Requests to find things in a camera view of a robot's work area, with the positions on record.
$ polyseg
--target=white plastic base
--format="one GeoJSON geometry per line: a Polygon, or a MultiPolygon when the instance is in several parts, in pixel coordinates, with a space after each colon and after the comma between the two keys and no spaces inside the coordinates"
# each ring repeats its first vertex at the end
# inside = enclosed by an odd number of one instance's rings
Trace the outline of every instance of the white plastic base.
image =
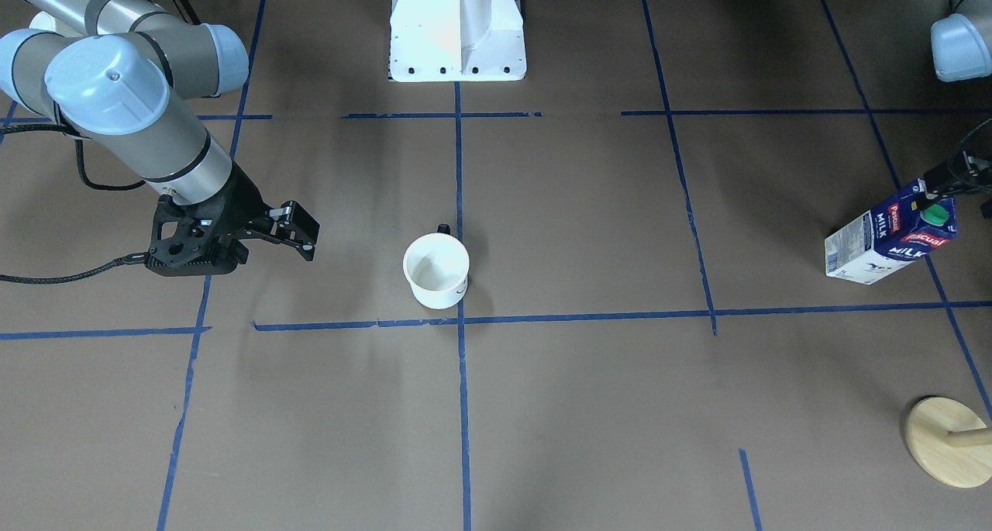
{"type": "Polygon", "coordinates": [[[520,0],[489,0],[484,6],[488,9],[474,8],[471,2],[393,0],[390,79],[400,82],[523,79],[527,73],[527,55],[520,0]]]}

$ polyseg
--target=milk carton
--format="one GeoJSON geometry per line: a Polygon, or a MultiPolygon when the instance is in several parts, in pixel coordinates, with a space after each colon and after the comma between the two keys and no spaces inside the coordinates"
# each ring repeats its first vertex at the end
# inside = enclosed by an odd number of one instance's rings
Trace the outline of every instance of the milk carton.
{"type": "Polygon", "coordinates": [[[920,210],[925,189],[918,178],[830,235],[825,241],[826,274],[872,284],[956,237],[954,198],[920,210]]]}

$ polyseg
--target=white stand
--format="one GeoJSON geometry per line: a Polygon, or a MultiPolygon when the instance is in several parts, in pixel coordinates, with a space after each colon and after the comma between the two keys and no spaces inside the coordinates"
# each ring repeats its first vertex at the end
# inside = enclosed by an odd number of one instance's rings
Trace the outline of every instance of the white stand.
{"type": "Polygon", "coordinates": [[[520,0],[393,0],[396,81],[515,81],[527,72],[520,0]]]}
{"type": "Polygon", "coordinates": [[[945,397],[920,401],[906,418],[906,445],[931,477],[957,488],[992,478],[992,429],[974,411],[945,397]]]}

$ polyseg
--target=white mug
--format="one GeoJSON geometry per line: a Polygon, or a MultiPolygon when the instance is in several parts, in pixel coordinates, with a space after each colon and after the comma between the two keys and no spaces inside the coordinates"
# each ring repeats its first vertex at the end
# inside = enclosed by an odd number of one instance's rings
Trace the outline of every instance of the white mug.
{"type": "Polygon", "coordinates": [[[418,302],[429,309],[449,309],[468,290],[468,251],[439,225],[436,233],[419,237],[403,255],[403,274],[418,302]]]}

